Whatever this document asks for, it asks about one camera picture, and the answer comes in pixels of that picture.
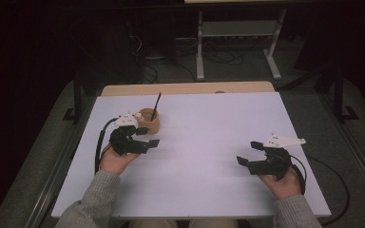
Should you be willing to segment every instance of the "person's left hand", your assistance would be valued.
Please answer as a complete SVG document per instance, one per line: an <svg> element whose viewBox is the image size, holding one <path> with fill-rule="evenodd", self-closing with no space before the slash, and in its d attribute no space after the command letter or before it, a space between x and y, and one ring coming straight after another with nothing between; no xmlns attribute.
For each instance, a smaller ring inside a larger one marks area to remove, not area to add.
<svg viewBox="0 0 365 228"><path fill-rule="evenodd" d="M126 166L139 157L139 154L119 155L109 145L101 158L100 169L121 175Z"/></svg>

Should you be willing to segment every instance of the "gray sleeve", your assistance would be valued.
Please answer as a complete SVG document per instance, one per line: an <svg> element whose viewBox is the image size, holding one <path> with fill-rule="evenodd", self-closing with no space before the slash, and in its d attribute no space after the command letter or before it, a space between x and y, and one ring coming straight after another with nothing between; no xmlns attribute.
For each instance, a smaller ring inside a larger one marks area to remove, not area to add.
<svg viewBox="0 0 365 228"><path fill-rule="evenodd" d="M70 205L56 227L107 227L115 210L120 177L106 171L96 173L80 201Z"/></svg>
<svg viewBox="0 0 365 228"><path fill-rule="evenodd" d="M306 198L302 195L280 199L274 203L274 227L321 227Z"/></svg>

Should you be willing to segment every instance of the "floor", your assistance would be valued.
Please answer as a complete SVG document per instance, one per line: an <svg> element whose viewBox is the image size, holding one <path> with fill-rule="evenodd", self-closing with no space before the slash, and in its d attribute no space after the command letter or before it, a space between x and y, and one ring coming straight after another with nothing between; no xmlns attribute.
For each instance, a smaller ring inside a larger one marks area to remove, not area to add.
<svg viewBox="0 0 365 228"><path fill-rule="evenodd" d="M163 59L161 54L152 50L144 60L141 83L195 82L195 49L192 48L195 42L195 39L187 38L178 43L176 62ZM278 88L307 73L294 69L302 47L301 39L279 40L274 57L282 75L280 81L272 79L262 53L267 47L267 39L207 42L204 53L206 82L270 81ZM318 76L294 89L281 91L280 95L298 135L307 139L308 143L303 146L304 152L310 156L309 162L332 210L331 217L321 218L320 221L327 223L325 225L328 227L365 227L365 166L362 166L365 165L365 103L357 88L345 81L344 106L351 106L359 120L340 123L332 111L333 91L316 93L314 85L317 80ZM82 101L84 115L87 115L91 104L94 104L94 97L83 95ZM71 157L65 157L62 161L58 158L63 156L61 153L71 155L83 132L83 121L73 124L62 120L71 107L72 83L64 88L52 108L1 206L0 227L55 226L57 219L50 216L49 210L60 189L59 180L65 177L71 163ZM44 141L46 138L51 139L49 144ZM50 180L55 177L58 181L53 184ZM116 220L112 223L114 227L121 225ZM250 223L254 228L272 227L271 218L251 219Z"/></svg>

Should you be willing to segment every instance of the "pen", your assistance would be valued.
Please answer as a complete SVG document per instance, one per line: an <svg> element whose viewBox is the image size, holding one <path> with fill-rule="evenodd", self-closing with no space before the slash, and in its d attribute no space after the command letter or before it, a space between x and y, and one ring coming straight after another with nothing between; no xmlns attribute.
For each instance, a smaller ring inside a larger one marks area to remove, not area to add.
<svg viewBox="0 0 365 228"><path fill-rule="evenodd" d="M160 97L162 97L162 92L159 93L159 96L158 96L158 100L156 101L156 104L155 104L155 109L153 109L153 113L152 113L152 118L150 118L150 121L153 121L153 119L155 118L155 113L156 113L156 109L157 109L157 104L160 100Z"/></svg>

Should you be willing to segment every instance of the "hand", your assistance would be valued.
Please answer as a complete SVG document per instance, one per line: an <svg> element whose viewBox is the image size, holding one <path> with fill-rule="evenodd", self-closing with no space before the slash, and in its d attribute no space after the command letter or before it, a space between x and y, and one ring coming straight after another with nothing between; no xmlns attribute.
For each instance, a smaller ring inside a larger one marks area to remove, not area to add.
<svg viewBox="0 0 365 228"><path fill-rule="evenodd" d="M126 166L139 157L139 154L119 155L111 145L108 145L103 152L100 162L100 169L121 175Z"/></svg>
<svg viewBox="0 0 365 228"><path fill-rule="evenodd" d="M259 175L259 178L268 186L269 190L274 194L277 200L282 200L288 197L301 195L301 187L298 182L298 175L290 167L285 176L277 181L277 177L270 178L266 175Z"/></svg>

